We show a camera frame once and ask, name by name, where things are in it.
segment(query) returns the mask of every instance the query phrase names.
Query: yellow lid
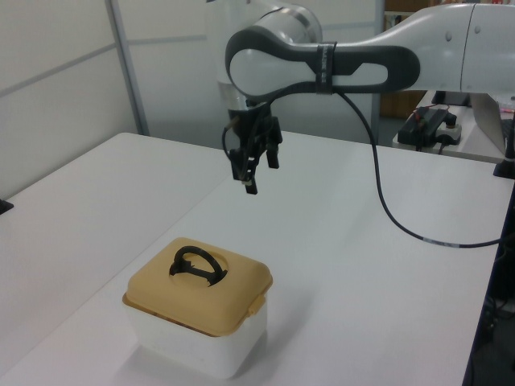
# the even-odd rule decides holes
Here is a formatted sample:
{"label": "yellow lid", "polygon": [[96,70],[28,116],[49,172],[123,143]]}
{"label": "yellow lid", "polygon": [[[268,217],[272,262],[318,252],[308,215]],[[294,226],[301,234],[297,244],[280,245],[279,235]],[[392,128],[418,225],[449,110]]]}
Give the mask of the yellow lid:
{"label": "yellow lid", "polygon": [[271,285],[266,265],[179,238],[132,276],[123,300],[193,330],[222,336],[232,334],[248,316],[259,311]]}

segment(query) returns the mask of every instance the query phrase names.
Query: plastic container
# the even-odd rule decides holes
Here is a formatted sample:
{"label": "plastic container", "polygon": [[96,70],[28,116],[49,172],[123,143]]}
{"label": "plastic container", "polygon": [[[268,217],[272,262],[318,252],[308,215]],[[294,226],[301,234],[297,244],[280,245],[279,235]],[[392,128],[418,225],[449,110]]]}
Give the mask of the plastic container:
{"label": "plastic container", "polygon": [[230,378],[266,329],[266,265],[179,238],[143,266],[123,296],[140,343]]}

